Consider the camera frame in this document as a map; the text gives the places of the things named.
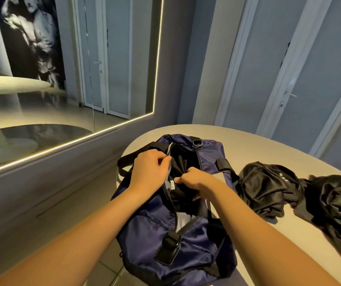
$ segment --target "mirror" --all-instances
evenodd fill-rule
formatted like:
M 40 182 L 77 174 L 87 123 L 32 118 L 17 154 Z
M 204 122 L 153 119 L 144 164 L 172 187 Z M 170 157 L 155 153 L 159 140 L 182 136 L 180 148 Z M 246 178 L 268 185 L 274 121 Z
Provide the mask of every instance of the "mirror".
M 152 113 L 161 11 L 0 0 L 0 167 Z

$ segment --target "black and white poster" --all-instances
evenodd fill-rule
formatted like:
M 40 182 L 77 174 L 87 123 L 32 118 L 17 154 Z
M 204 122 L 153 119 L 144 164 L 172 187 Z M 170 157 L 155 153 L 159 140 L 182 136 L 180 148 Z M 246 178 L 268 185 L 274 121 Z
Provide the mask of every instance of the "black and white poster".
M 64 89 L 54 0 L 0 0 L 0 29 L 13 76 Z

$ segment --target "table top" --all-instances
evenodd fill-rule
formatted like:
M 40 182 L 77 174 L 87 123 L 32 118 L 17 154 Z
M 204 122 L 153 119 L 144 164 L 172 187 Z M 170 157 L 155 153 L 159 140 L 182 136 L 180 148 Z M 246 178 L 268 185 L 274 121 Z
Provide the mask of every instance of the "table top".
M 225 155 L 232 168 L 239 173 L 251 162 L 280 164 L 292 170 L 298 178 L 309 175 L 341 175 L 341 171 L 306 153 L 284 144 L 243 131 L 212 125 L 171 125 L 149 131 L 135 139 L 123 155 L 158 140 L 164 134 L 184 134 L 201 139 L 213 139 L 223 144 Z M 285 216 L 272 225 L 310 255 L 341 283 L 341 257 L 324 234 L 310 223 L 295 216 L 289 205 L 284 206 Z M 238 270 L 249 285 L 253 285 L 237 253 Z
M 38 79 L 0 76 L 0 94 L 33 92 L 50 86 L 49 82 Z

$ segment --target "left hand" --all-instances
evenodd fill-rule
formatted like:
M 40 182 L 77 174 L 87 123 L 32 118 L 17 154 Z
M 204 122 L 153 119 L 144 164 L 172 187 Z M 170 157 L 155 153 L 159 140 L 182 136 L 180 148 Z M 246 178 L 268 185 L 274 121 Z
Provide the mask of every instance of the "left hand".
M 147 201 L 164 183 L 172 157 L 157 149 L 140 153 L 133 165 L 129 188 Z

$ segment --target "white round table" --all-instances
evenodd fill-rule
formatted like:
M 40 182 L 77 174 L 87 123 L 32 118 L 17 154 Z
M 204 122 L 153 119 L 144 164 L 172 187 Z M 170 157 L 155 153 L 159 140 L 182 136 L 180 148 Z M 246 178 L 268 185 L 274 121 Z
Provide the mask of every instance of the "white round table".
M 0 76 L 0 94 L 40 91 L 50 83 L 42 80 Z M 6 138 L 0 129 L 0 163 L 16 160 L 33 153 L 38 144 L 27 138 Z
M 326 176 L 340 174 L 338 169 L 284 144 L 235 129 L 211 125 L 171 125 L 149 131 L 135 139 L 124 151 L 132 153 L 164 134 L 184 134 L 201 139 L 213 139 L 223 144 L 225 155 L 232 168 L 239 173 L 251 162 L 280 164 L 291 169 L 299 178 L 309 175 Z M 341 257 L 324 234 L 310 223 L 295 216 L 289 205 L 284 206 L 285 216 L 272 225 L 310 255 L 341 283 Z M 251 278 L 237 253 L 238 270 L 249 285 Z

